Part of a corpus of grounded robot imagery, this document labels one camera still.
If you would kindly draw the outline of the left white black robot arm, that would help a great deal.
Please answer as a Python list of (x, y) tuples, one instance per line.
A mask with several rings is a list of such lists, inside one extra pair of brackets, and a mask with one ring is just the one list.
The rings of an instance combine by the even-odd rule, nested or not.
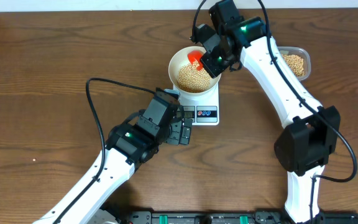
[(112, 128), (86, 174), (38, 223), (87, 223), (162, 143), (187, 145), (191, 120), (184, 117), (179, 98), (177, 90), (156, 89), (147, 109)]

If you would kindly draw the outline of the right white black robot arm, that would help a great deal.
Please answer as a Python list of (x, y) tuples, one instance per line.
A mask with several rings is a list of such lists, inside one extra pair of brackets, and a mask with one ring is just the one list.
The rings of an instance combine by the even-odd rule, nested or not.
[(206, 50), (203, 68), (216, 78), (238, 63), (258, 81), (283, 127), (273, 147), (288, 175), (285, 211), (293, 223), (316, 221), (319, 180), (337, 143), (338, 110), (324, 108), (303, 87), (281, 56), (267, 17), (246, 20), (233, 1), (217, 2), (209, 16), (212, 27), (193, 28), (194, 42)]

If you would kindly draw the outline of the red plastic measuring scoop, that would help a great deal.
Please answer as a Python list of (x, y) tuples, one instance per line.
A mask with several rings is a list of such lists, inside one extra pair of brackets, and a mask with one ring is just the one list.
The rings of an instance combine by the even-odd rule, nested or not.
[(201, 71), (203, 69), (203, 64), (200, 62), (203, 53), (199, 50), (193, 50), (187, 54), (189, 62), (195, 66), (197, 71)]

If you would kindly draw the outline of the white digital kitchen scale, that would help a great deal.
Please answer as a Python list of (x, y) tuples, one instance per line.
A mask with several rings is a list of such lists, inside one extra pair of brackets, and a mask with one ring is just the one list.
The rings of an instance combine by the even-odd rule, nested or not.
[(219, 85), (202, 93), (187, 93), (177, 87), (179, 102), (185, 111), (185, 117), (191, 118), (195, 126), (216, 126), (219, 124)]

